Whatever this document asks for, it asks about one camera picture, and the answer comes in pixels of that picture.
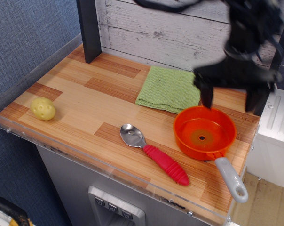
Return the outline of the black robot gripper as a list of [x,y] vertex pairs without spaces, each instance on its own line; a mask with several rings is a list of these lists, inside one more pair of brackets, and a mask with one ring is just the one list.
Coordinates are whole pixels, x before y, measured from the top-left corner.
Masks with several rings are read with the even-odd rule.
[[200,90],[202,105],[212,107],[213,87],[246,89],[246,112],[263,112],[270,91],[268,88],[257,88],[261,84],[278,83],[283,80],[280,72],[275,69],[263,69],[252,60],[255,52],[240,52],[226,44],[225,58],[221,61],[194,69],[194,85]]

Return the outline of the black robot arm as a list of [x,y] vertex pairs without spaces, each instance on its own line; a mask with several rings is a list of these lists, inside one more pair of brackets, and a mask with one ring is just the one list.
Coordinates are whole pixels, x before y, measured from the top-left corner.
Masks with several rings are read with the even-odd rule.
[[266,98],[282,80],[276,69],[263,69],[253,56],[270,42],[280,55],[283,48],[274,34],[282,27],[281,9],[277,0],[229,0],[231,31],[224,46],[225,58],[194,69],[194,85],[200,90],[202,105],[211,108],[213,89],[244,89],[247,93],[245,111],[259,110]]

